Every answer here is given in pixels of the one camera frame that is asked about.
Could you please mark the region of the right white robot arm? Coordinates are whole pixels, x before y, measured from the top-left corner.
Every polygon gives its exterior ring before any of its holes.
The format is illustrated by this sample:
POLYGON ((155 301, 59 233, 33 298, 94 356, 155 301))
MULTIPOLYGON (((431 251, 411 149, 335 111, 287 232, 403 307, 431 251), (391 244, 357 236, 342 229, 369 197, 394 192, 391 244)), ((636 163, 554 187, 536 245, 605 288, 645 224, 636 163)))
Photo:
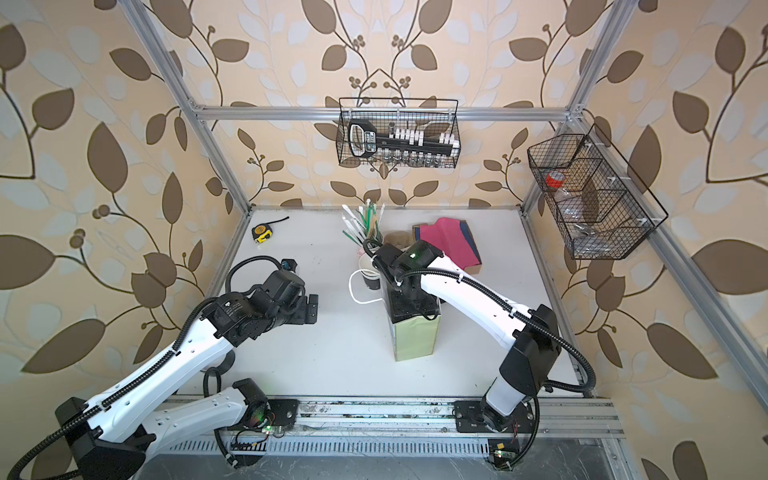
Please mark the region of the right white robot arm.
POLYGON ((443 300, 482 327, 507 350, 499 373, 480 402, 485 427, 504 432, 514 424, 514 413, 541 390, 589 393, 596 373, 586 357, 559 333, 554 312, 545 305, 531 309, 507 299, 462 270, 444 252, 419 240, 406 250, 368 239, 366 255, 387 284, 416 304, 443 300), (549 377, 562 352, 585 373, 582 383, 549 377))

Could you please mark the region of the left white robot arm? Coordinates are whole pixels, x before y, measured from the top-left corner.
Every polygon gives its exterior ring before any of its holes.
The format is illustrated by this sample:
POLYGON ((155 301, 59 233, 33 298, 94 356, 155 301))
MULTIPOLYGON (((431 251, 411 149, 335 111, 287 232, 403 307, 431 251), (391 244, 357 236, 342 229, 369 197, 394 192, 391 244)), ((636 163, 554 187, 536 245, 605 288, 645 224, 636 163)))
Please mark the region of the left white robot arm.
POLYGON ((243 379, 201 400, 166 408, 164 402, 204 367, 249 339, 283 325, 312 325, 319 298, 290 270, 273 271, 245 292, 203 300, 176 340, 150 363, 88 400, 71 398, 56 410, 60 423, 10 469, 19 479, 46 449, 64 441, 76 464, 63 479, 130 479, 159 450, 208 431, 290 424, 266 394, 243 379))

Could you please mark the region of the black paper cups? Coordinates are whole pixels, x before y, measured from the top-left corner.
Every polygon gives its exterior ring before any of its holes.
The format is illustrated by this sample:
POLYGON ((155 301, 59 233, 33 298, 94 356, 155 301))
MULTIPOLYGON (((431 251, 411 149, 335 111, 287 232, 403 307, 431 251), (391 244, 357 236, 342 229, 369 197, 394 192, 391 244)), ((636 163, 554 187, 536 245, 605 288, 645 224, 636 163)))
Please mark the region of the black paper cups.
POLYGON ((366 253, 363 253, 359 258, 358 265, 365 285, 370 290, 380 290, 381 276, 378 270, 374 267, 371 257, 366 253))

